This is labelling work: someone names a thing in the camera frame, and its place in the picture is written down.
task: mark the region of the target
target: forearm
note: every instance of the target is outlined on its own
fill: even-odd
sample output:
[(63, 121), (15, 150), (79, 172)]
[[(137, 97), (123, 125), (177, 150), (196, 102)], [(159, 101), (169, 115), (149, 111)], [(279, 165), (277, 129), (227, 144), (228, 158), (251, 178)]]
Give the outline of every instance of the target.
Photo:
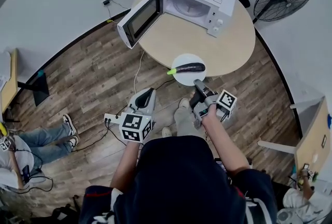
[(228, 172), (235, 175), (250, 168), (246, 157), (230, 139), (216, 116), (204, 119), (203, 125)]
[(9, 156), (10, 156), (11, 166), (13, 167), (13, 170), (17, 174), (19, 189), (23, 189), (24, 184), (23, 184), (23, 180), (22, 180), (22, 177), (21, 177), (20, 168), (19, 168), (19, 165), (18, 165), (16, 157), (15, 157), (15, 152), (9, 150)]
[(112, 188), (125, 192), (135, 178), (137, 157), (139, 155), (138, 143), (128, 142), (120, 163), (110, 183)]
[(303, 177), (303, 197), (309, 200), (312, 197), (313, 193), (314, 191), (310, 187), (308, 177)]

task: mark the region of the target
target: wooden tabletop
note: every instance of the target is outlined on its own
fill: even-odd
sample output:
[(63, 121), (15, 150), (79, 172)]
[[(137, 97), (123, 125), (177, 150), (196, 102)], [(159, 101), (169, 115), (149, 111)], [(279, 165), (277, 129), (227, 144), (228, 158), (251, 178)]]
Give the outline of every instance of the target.
[[(140, 1), (134, 0), (133, 6)], [(180, 54), (198, 55), (206, 64), (206, 76), (212, 77), (244, 65), (254, 51), (255, 40), (250, 15), (236, 0), (232, 19), (217, 38), (201, 26), (164, 13), (139, 42), (151, 57), (168, 68)]]
[[(323, 167), (331, 148), (331, 135), (327, 126), (327, 115), (327, 103), (326, 98), (324, 98), (320, 102), (307, 132), (296, 146), (295, 165), (298, 171), (302, 170), (305, 163), (309, 164), (309, 170), (313, 172), (319, 172)], [(326, 143), (323, 148), (324, 135), (326, 135)], [(316, 155), (317, 161), (313, 162), (313, 158)]]
[(11, 72), (10, 80), (6, 82), (5, 86), (1, 91), (1, 110), (5, 113), (11, 101), (17, 94), (17, 49), (15, 49), (11, 54)]

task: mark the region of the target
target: blue jeans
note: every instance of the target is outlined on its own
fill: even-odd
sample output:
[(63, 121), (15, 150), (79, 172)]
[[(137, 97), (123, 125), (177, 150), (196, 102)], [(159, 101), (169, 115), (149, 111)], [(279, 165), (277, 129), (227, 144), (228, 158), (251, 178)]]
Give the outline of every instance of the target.
[(34, 154), (35, 162), (33, 169), (39, 168), (42, 164), (38, 157), (43, 160), (43, 164), (47, 164), (59, 158), (65, 157), (72, 152), (69, 142), (47, 146), (54, 141), (68, 137), (69, 131), (70, 129), (68, 124), (63, 123), (58, 128), (38, 128), (32, 132), (20, 135), (20, 138), (26, 142), (26, 144), (30, 147), (31, 152)]

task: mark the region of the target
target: round wooden table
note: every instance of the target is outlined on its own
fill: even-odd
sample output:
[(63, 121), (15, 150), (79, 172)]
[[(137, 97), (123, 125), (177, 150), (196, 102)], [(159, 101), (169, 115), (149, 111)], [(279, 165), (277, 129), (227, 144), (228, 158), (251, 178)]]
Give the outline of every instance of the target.
[[(141, 0), (134, 0), (133, 6)], [(171, 68), (183, 53), (198, 55), (206, 64), (206, 76), (231, 73), (248, 61), (255, 47), (255, 29), (249, 13), (236, 0), (227, 28), (216, 38), (206, 29), (185, 19), (164, 13), (139, 43), (157, 62)]]

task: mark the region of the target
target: plate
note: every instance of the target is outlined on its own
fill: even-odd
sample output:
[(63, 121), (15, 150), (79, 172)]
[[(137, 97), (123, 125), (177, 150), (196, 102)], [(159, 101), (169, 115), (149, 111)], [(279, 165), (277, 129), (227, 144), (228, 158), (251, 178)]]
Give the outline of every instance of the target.
[[(177, 66), (189, 64), (189, 63), (202, 63), (205, 65), (204, 61), (198, 57), (197, 55), (191, 53), (184, 53), (179, 55), (174, 59), (172, 63), (172, 68), (176, 68)], [(194, 86), (193, 81), (199, 79), (201, 81), (204, 80), (206, 76), (206, 68), (203, 72), (186, 72), (186, 73), (177, 73), (173, 75), (177, 82), (185, 85), (185, 86)]]

